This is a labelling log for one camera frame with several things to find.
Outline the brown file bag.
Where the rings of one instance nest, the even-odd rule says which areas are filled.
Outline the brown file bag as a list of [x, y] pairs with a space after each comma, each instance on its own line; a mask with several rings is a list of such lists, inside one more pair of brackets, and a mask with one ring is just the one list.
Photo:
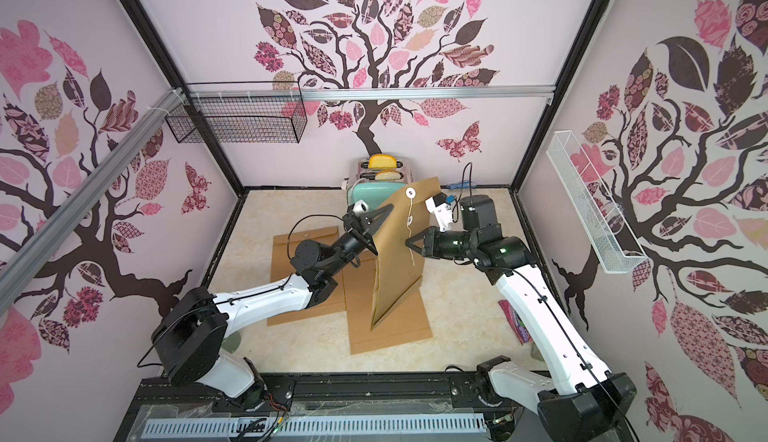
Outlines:
[[421, 284], [424, 258], [406, 246], [406, 240], [430, 226], [425, 201], [440, 193], [437, 177], [406, 184], [381, 206], [394, 209], [386, 219], [383, 245], [376, 256], [371, 328], [390, 315]]
[[341, 274], [349, 334], [350, 353], [358, 355], [432, 337], [430, 323], [419, 290], [371, 328], [375, 282], [375, 258], [365, 251], [361, 265], [348, 265]]
[[[272, 245], [270, 280], [272, 282], [282, 280], [294, 272], [294, 268], [290, 264], [289, 257], [294, 254], [300, 242], [305, 240], [317, 240], [320, 243], [331, 245], [338, 238], [338, 236], [339, 230], [336, 226], [317, 228], [302, 232], [294, 232], [291, 236], [288, 234], [275, 236], [273, 238]], [[267, 320], [267, 325], [277, 326], [345, 312], [346, 299], [344, 295], [343, 276], [337, 275], [334, 277], [334, 279], [337, 281], [338, 287], [327, 300], [317, 306], [308, 309], [286, 312], [271, 317]]]

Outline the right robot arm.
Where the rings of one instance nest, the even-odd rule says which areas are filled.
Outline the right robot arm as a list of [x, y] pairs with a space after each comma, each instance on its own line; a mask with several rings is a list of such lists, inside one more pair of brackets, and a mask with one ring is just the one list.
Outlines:
[[407, 247], [483, 273], [522, 321], [548, 371], [541, 375], [497, 358], [477, 370], [483, 398], [508, 399], [536, 414], [553, 441], [592, 441], [608, 432], [637, 440], [627, 418], [634, 383], [613, 372], [579, 335], [525, 243], [503, 235], [493, 200], [477, 195], [459, 201], [459, 230], [452, 227], [451, 200], [443, 193], [426, 200], [437, 223], [408, 238]]

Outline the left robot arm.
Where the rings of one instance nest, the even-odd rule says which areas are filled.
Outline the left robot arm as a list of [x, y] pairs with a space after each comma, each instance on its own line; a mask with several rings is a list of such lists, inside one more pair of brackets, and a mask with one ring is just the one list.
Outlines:
[[334, 277], [360, 255], [378, 250], [374, 234], [392, 212], [391, 204], [369, 210], [348, 207], [344, 233], [333, 244], [300, 242], [290, 258], [293, 271], [284, 279], [248, 290], [212, 294], [204, 287], [188, 292], [152, 334], [163, 372], [175, 387], [200, 383], [235, 399], [257, 388], [257, 370], [222, 349], [239, 330], [283, 313], [325, 302], [336, 290]]

